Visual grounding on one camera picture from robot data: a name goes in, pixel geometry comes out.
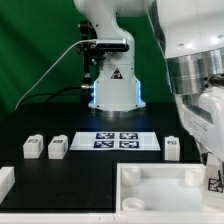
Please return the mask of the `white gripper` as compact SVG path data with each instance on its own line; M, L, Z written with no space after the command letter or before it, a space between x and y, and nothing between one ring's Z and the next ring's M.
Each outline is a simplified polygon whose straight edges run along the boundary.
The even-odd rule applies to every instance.
M175 102L184 129L224 162L224 88L205 91L197 105L186 106L181 95L175 96Z

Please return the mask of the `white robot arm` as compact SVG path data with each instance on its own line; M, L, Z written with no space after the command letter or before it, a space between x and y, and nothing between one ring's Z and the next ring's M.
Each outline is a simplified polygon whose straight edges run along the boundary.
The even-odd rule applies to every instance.
M182 127L224 162L224 0L73 0L99 65L89 106L106 115L146 107L163 71Z

